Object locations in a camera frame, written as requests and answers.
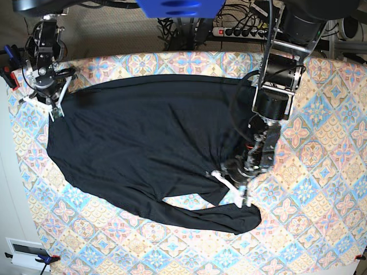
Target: floral tile pattern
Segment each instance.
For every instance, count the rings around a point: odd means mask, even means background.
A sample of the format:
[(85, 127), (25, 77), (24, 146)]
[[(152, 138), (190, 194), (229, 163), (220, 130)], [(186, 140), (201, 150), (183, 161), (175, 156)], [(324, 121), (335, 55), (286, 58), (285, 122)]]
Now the floral tile pattern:
[[(201, 74), (240, 78), (260, 54), (150, 53), (72, 61), (70, 90), (119, 78)], [(294, 275), (348, 265), (367, 245), (367, 72), (309, 58), (283, 123), (275, 167), (251, 183), (262, 222), (241, 235), (161, 225), (72, 187), (48, 158), (48, 115), (7, 89), (15, 151), (40, 240), (60, 255), (53, 274)], [(197, 194), (165, 199), (213, 207)]]

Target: wall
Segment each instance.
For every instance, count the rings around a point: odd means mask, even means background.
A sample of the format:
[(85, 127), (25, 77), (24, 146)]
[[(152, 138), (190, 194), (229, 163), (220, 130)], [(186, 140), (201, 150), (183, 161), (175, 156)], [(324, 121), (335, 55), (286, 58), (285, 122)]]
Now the wall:
[(40, 242), (23, 190), (11, 134), (5, 81), (0, 77), (0, 275), (33, 275), (39, 271), (13, 266), (5, 237)]

